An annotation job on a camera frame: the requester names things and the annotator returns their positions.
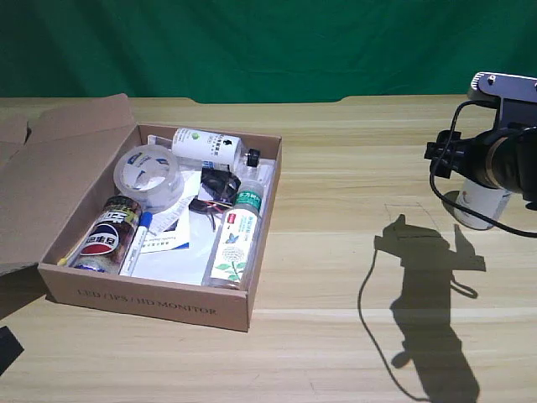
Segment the wooden table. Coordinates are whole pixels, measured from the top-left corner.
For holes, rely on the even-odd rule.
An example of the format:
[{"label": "wooden table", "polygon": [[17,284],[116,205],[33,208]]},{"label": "wooden table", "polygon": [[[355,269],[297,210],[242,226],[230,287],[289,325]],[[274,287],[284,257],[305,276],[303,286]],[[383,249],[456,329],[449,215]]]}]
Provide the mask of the wooden table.
[{"label": "wooden table", "polygon": [[[251,330],[57,305],[33,271],[4,276],[1,323],[25,351],[0,379],[0,400],[535,401],[537,243],[497,229],[456,232],[428,185],[425,144],[464,99],[133,99],[139,122],[284,137]],[[0,118],[78,101],[0,99]],[[469,107],[458,127],[469,137],[491,124],[490,111]],[[438,184],[457,191],[461,179]],[[502,220],[535,230],[536,217],[516,196]]]}]

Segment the green backdrop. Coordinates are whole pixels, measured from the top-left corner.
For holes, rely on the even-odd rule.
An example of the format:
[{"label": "green backdrop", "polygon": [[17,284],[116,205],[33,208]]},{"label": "green backdrop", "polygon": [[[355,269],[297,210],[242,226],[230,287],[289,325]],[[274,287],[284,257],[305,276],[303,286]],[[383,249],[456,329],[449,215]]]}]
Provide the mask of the green backdrop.
[{"label": "green backdrop", "polygon": [[537,76],[535,0],[0,0],[0,97],[318,102]]}]

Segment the white marker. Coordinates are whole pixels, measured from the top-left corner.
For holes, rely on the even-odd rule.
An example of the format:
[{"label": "white marker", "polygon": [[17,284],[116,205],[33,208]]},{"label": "white marker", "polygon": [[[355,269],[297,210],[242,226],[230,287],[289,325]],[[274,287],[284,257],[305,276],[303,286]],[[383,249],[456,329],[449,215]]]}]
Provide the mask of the white marker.
[{"label": "white marker", "polygon": [[133,242],[128,249],[127,256],[123,261],[121,270],[119,270],[119,275],[133,275],[134,265],[138,260],[138,256],[140,255],[140,251],[142,250],[143,241],[145,240],[145,236],[148,233],[149,225],[151,225],[152,220],[152,213],[145,212],[142,214],[140,218],[140,224],[138,225],[138,229],[134,234]]}]

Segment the cardboard box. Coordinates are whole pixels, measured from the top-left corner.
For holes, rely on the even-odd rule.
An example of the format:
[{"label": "cardboard box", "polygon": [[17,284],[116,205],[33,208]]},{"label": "cardboard box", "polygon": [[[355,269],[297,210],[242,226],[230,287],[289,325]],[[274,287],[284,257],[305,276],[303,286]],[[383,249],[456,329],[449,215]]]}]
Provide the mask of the cardboard box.
[{"label": "cardboard box", "polygon": [[274,159],[255,269],[245,291],[106,275],[55,265],[83,236],[108,197],[117,194],[113,168],[149,134],[171,139],[176,127],[136,124],[125,95],[43,113],[32,125],[14,118],[0,126],[0,268],[38,269],[59,303],[177,322],[247,331],[281,166],[281,138],[241,137]]}]

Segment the bottle with green label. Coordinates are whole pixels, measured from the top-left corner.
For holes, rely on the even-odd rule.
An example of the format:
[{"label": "bottle with green label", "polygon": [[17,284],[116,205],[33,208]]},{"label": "bottle with green label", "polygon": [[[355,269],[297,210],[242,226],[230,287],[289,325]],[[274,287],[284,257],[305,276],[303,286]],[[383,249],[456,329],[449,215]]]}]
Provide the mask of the bottle with green label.
[{"label": "bottle with green label", "polygon": [[258,182],[259,152],[250,150],[235,204],[227,210],[216,234],[201,285],[244,290],[252,271],[260,227],[263,185]]}]

